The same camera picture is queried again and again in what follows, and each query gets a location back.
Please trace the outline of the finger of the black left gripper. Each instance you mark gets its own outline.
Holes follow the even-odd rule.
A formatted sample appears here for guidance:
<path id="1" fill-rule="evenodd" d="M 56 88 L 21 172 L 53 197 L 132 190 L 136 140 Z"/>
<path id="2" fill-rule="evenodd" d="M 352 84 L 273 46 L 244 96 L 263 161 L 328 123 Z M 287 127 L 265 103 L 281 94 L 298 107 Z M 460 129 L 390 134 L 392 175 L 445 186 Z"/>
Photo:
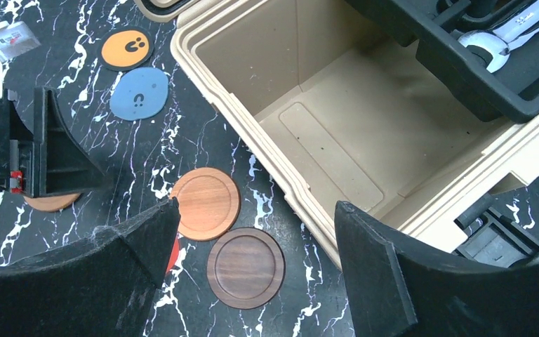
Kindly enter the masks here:
<path id="1" fill-rule="evenodd" d="M 55 197 L 99 190 L 109 178 L 72 137 L 55 90 L 34 89 L 32 196 Z"/>

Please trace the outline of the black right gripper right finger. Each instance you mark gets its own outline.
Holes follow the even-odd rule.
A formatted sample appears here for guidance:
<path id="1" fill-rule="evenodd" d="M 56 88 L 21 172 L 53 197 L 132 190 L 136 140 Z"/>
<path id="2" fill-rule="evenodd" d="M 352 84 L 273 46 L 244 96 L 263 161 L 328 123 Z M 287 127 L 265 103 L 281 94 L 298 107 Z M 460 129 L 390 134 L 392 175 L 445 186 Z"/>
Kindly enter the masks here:
<path id="1" fill-rule="evenodd" d="M 347 201 L 334 221 L 357 336 L 539 336 L 539 263 L 455 256 Z"/>

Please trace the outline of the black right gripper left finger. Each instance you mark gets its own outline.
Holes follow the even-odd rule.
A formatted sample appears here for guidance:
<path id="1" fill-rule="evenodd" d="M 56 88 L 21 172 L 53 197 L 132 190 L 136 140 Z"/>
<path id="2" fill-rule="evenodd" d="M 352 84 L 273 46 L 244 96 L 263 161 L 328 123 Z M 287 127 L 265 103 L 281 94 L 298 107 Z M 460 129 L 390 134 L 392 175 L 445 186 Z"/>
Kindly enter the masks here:
<path id="1" fill-rule="evenodd" d="M 178 201 L 168 199 L 0 267 L 0 336 L 139 336 L 179 222 Z"/>

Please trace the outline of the red coaster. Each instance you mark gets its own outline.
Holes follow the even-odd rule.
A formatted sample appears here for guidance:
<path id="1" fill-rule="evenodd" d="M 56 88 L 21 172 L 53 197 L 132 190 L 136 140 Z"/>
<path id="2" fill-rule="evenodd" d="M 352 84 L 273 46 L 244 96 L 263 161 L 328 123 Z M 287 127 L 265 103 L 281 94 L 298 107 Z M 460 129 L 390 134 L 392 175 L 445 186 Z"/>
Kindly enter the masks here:
<path id="1" fill-rule="evenodd" d="M 177 235 L 173 242 L 171 256 L 169 258 L 168 265 L 166 268 L 166 274 L 169 274 L 170 271 L 174 268 L 174 266 L 177 263 L 179 255 L 180 255 L 180 236 Z"/>

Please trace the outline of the light wooden coaster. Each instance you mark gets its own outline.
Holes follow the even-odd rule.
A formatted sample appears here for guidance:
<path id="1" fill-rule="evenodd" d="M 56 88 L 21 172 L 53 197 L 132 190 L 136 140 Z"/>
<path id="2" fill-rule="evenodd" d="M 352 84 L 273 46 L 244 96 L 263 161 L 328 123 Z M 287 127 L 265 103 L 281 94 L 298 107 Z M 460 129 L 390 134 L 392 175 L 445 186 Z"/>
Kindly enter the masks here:
<path id="1" fill-rule="evenodd" d="M 216 239 L 235 223 L 241 208 L 236 183 L 212 167 L 196 168 L 180 177 L 169 197 L 179 203 L 178 232 L 195 241 Z"/>

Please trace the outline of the dark walnut coaster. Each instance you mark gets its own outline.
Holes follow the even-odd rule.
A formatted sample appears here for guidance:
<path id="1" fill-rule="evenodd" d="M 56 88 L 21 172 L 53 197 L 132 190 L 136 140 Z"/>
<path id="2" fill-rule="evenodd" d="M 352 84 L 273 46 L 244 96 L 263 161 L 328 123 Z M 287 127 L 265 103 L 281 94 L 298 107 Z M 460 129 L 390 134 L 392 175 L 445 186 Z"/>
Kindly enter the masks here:
<path id="1" fill-rule="evenodd" d="M 230 230 L 214 243 L 207 278 L 215 296 L 240 310 L 258 308 L 275 297 L 284 281 L 286 263 L 277 241 L 252 227 Z"/>

